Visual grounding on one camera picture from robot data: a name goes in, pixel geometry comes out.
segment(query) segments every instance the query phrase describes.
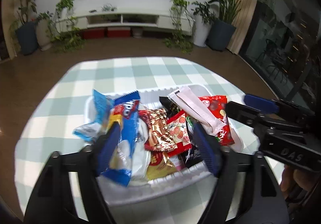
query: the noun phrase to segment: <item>checkered tablecloth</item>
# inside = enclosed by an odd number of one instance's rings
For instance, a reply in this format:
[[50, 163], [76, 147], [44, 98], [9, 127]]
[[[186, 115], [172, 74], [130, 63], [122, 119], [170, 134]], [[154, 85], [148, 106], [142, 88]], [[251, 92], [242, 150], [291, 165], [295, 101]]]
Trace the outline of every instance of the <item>checkered tablecloth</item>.
[[[84, 105], [92, 90], [123, 93], [146, 88], [167, 88], [182, 84], [205, 85], [212, 95], [226, 95], [242, 103], [244, 93], [221, 76], [191, 61], [172, 57], [116, 58], [82, 62], [71, 69], [50, 90], [29, 119], [15, 150], [15, 185], [25, 212], [33, 186], [48, 156], [79, 151], [84, 141], [72, 134], [84, 123]], [[254, 153], [256, 136], [248, 126], [231, 120], [244, 142], [244, 153]], [[269, 158], [280, 181], [283, 165]], [[70, 173], [74, 202], [79, 217], [86, 218], [76, 175]], [[148, 202], [112, 208], [117, 223], [197, 223], [210, 198], [216, 179], [209, 176], [180, 191]], [[232, 202], [229, 218], [237, 210]]]

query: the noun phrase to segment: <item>light blue snack package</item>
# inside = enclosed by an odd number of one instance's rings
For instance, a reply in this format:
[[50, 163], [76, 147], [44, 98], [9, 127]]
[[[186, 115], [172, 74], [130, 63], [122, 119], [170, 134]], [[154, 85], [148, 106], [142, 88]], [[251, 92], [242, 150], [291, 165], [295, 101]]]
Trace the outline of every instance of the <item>light blue snack package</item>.
[[139, 100], [138, 91], [117, 98], [109, 117], [108, 128], [116, 121], [120, 125], [121, 134], [110, 161], [105, 162], [105, 171], [100, 174], [123, 186], [128, 185], [132, 175], [133, 153], [138, 133]]
[[96, 118], [94, 121], [81, 125], [74, 129], [73, 134], [87, 142], [94, 142], [100, 135], [105, 134], [106, 127], [102, 125], [108, 122], [110, 109], [114, 105], [113, 99], [93, 90]]

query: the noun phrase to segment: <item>white plastic basket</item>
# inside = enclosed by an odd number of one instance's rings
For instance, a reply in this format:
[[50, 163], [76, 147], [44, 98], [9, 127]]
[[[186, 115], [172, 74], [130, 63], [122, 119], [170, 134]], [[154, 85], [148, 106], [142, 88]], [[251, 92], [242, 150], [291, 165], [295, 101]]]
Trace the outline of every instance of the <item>white plastic basket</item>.
[[[205, 86], [202, 85], [188, 85], [192, 92], [197, 96], [210, 96], [211, 93]], [[149, 109], [159, 109], [162, 107], [159, 102], [160, 96], [167, 96], [172, 91], [178, 89], [180, 86], [176, 86], [175, 88], [153, 88], [153, 89], [144, 89], [140, 90], [140, 103]], [[108, 93], [105, 94], [108, 97], [113, 99], [118, 96], [122, 96], [126, 93]], [[93, 102], [93, 97], [89, 97], [85, 103], [85, 111], [84, 111], [84, 123], [89, 123], [94, 120], [96, 116], [96, 110]], [[236, 135], [232, 135], [236, 144], [234, 144], [233, 148], [237, 152], [241, 152], [243, 150], [243, 142], [238, 137], [237, 129], [232, 124], [231, 120], [230, 128], [234, 129]], [[171, 175], [168, 175], [163, 178], [158, 178], [155, 180], [151, 180], [148, 184], [143, 186], [128, 186], [124, 187], [115, 182], [103, 177], [99, 176], [97, 178], [98, 184], [102, 191], [105, 201], [109, 206], [120, 206], [126, 204], [135, 204], [138, 202], [155, 199], [160, 196], [164, 196], [185, 188], [189, 185], [198, 182], [199, 180], [210, 175], [208, 172], [205, 163], [200, 162], [190, 168], [185, 168], [182, 171], [175, 172]]]

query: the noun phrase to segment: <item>dark blue plant pot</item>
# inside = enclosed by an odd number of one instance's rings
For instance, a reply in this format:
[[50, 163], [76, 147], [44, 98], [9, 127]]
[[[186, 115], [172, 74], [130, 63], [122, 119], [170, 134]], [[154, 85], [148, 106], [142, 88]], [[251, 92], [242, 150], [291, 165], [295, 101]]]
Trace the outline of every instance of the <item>dark blue plant pot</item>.
[[16, 30], [18, 42], [23, 55], [32, 54], [38, 48], [34, 22], [27, 22]]
[[225, 50], [235, 30], [235, 26], [215, 20], [207, 37], [208, 47], [212, 50]]

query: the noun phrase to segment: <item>tv stand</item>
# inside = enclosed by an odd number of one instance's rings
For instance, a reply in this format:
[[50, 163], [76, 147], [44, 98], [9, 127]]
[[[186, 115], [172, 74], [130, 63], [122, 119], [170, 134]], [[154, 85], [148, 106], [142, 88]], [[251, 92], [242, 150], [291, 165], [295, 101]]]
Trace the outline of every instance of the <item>tv stand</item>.
[[[76, 26], [81, 30], [96, 28], [96, 27], [109, 27], [109, 26], [140, 26], [140, 27], [155, 27], [160, 29], [175, 29], [171, 14], [169, 11], [150, 10], [150, 9], [130, 9], [118, 8], [115, 11], [97, 11], [97, 12], [75, 12], [74, 17], [78, 18]], [[192, 33], [187, 17], [182, 15], [182, 30], [185, 34]], [[68, 22], [66, 17], [60, 19], [60, 26], [62, 31], [68, 29]]]

